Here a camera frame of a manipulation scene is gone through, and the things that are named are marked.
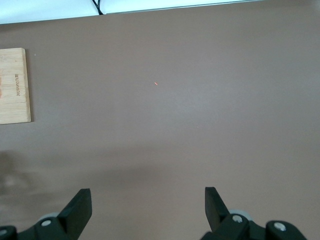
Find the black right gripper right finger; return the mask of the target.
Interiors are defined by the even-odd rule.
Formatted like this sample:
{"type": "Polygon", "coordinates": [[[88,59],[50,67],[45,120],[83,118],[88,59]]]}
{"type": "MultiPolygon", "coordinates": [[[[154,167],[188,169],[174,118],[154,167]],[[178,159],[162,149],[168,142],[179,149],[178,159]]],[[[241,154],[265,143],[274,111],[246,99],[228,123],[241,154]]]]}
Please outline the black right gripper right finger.
{"type": "Polygon", "coordinates": [[[211,231],[203,240],[305,240],[293,224],[271,220],[265,227],[241,213],[230,213],[215,187],[205,188],[205,214],[211,231]]]}

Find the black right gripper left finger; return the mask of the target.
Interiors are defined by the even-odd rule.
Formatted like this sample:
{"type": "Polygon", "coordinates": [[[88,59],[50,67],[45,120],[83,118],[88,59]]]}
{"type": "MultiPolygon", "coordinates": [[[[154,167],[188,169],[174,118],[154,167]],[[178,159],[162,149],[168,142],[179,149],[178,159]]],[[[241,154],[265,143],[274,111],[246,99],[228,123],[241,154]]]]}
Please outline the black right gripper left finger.
{"type": "Polygon", "coordinates": [[[47,214],[28,229],[17,232],[13,225],[0,227],[2,240],[77,240],[92,216],[92,196],[83,188],[61,212],[47,214]]]}

